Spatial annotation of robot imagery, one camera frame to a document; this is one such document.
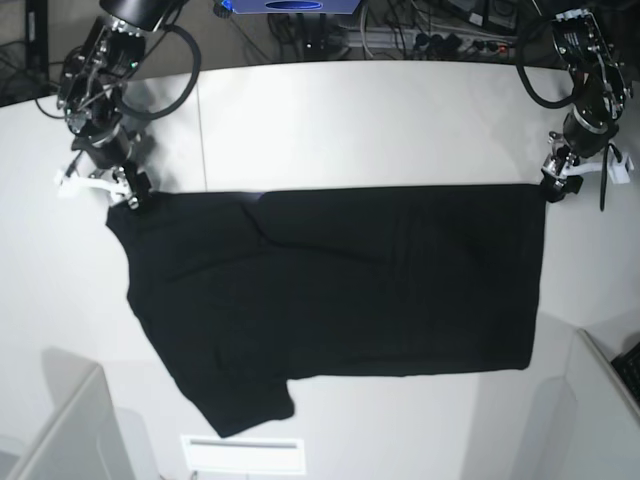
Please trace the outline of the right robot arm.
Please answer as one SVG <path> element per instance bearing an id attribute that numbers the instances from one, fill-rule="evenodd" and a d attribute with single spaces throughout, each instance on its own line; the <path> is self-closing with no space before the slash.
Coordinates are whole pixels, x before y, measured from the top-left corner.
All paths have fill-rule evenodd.
<path id="1" fill-rule="evenodd" d="M 73 135 L 75 158 L 59 174 L 59 192 L 104 190 L 113 204 L 138 209 L 149 197 L 141 167 L 154 145 L 149 123 L 122 113 L 112 99 L 124 93 L 152 48 L 148 32 L 111 13 L 96 19 L 85 43 L 62 65 L 56 107 Z"/>

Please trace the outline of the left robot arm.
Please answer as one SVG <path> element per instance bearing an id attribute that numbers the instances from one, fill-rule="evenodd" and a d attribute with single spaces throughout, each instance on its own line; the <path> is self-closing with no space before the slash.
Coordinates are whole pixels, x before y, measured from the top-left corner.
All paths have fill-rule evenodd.
<path id="1" fill-rule="evenodd" d="M 634 170 L 630 154 L 614 142 L 633 90 L 591 10 L 556 14 L 550 25 L 555 49 L 574 80 L 574 94 L 562 130 L 549 133 L 551 152 L 541 168 L 540 187 L 546 201 L 556 203 L 577 194 L 586 174 L 598 173 L 604 208 L 607 185 L 629 183 Z"/>

